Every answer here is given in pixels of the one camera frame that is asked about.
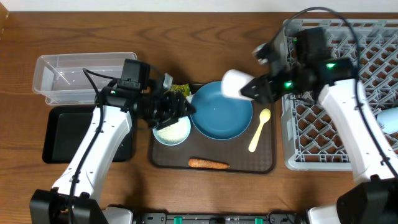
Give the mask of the yellow plastic spoon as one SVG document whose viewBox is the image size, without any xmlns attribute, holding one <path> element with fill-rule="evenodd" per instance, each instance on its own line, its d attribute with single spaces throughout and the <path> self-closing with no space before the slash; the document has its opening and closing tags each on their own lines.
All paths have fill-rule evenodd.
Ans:
<svg viewBox="0 0 398 224">
<path fill-rule="evenodd" d="M 271 111 L 267 108 L 263 109 L 259 115 L 259 126 L 257 127 L 257 130 L 248 147 L 249 152 L 254 152 L 256 150 L 263 126 L 270 120 L 270 118 Z"/>
</svg>

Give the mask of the pink cup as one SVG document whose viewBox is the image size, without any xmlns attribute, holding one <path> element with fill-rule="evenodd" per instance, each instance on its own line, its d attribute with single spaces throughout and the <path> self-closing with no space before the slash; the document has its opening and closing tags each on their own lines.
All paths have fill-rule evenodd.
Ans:
<svg viewBox="0 0 398 224">
<path fill-rule="evenodd" d="M 243 96 L 240 90 L 253 79 L 253 76 L 239 70 L 228 70 L 221 80 L 221 93 L 226 98 L 252 101 L 251 98 Z"/>
</svg>

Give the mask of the dark blue plate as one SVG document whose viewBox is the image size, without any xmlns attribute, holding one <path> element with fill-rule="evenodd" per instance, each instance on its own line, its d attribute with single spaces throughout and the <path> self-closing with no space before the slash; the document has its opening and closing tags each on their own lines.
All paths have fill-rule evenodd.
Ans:
<svg viewBox="0 0 398 224">
<path fill-rule="evenodd" d="M 196 109 L 191 121 L 208 138 L 229 140 L 238 137 L 249 127 L 253 106 L 250 101 L 225 97 L 221 82 L 200 87 L 190 102 Z"/>
</svg>

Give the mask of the light blue cup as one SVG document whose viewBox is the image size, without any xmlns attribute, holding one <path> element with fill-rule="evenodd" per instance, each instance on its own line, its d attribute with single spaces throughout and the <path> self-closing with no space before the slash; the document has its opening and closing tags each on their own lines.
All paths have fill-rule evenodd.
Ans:
<svg viewBox="0 0 398 224">
<path fill-rule="evenodd" d="M 394 134 L 398 130 L 398 108 L 381 111 L 376 117 L 381 130 L 387 134 Z"/>
</svg>

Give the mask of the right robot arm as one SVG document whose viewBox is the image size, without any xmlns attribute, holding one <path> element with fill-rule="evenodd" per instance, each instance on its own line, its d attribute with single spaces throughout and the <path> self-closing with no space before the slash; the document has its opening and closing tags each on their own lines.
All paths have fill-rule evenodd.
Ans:
<svg viewBox="0 0 398 224">
<path fill-rule="evenodd" d="M 286 93 L 313 91 L 333 120 L 352 165 L 355 188 L 332 205 L 307 212 L 308 223 L 397 223 L 397 154 L 384 137 L 348 58 L 301 59 L 275 75 L 238 73 L 238 95 L 270 103 Z"/>
</svg>

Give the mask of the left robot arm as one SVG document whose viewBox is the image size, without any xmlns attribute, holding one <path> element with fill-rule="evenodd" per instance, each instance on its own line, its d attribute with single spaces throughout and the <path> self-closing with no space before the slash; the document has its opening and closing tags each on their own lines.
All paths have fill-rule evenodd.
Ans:
<svg viewBox="0 0 398 224">
<path fill-rule="evenodd" d="M 136 118 L 161 129 L 196 112 L 181 92 L 104 87 L 85 137 L 65 172 L 50 190 L 36 190 L 30 200 L 32 223 L 133 223 L 128 208 L 99 206 L 109 167 Z"/>
</svg>

